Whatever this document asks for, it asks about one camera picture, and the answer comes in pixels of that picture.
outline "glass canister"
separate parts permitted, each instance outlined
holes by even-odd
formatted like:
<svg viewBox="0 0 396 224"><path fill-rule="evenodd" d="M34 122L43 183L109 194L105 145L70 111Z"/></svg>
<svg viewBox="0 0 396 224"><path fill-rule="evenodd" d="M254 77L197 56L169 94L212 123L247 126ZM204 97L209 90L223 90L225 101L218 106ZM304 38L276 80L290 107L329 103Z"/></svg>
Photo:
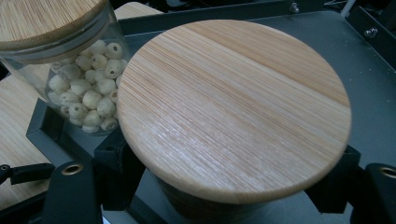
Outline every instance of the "glass canister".
<svg viewBox="0 0 396 224"><path fill-rule="evenodd" d="M0 1L0 59L85 133L118 127L131 54L107 0Z"/></svg>

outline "bamboo lid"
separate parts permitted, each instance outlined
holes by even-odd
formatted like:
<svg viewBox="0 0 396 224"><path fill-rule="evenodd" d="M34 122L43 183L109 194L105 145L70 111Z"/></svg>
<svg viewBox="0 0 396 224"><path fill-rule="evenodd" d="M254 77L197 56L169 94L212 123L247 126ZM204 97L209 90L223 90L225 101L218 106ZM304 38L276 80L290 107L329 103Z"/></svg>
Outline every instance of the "bamboo lid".
<svg viewBox="0 0 396 224"><path fill-rule="evenodd" d="M0 51L29 49L73 34L107 0L0 0Z"/></svg>
<svg viewBox="0 0 396 224"><path fill-rule="evenodd" d="M247 21L198 21L154 37L123 73L118 111L151 172L220 203L310 187L343 154L351 125L329 64L298 39Z"/></svg>

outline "wood grain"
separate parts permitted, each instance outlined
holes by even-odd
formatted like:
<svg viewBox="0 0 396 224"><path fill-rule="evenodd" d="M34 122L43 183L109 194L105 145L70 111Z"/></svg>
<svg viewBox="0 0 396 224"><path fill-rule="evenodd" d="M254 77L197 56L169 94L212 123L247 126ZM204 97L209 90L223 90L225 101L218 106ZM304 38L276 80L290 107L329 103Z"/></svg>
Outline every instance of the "wood grain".
<svg viewBox="0 0 396 224"><path fill-rule="evenodd" d="M306 189L342 155L351 112L313 49L247 21L199 21L149 41L121 79L122 131L159 178L220 203Z"/></svg>
<svg viewBox="0 0 396 224"><path fill-rule="evenodd" d="M1 0L0 50L29 49L81 29L107 0Z"/></svg>
<svg viewBox="0 0 396 224"><path fill-rule="evenodd" d="M27 82L14 76L0 82L0 164L11 167L48 162L26 138L38 93ZM32 197L48 187L48 181L11 186L0 185L0 210Z"/></svg>
<svg viewBox="0 0 396 224"><path fill-rule="evenodd" d="M118 20L162 14L161 11L152 7L146 7L138 2L127 3L122 7L117 8L114 12L116 13Z"/></svg>

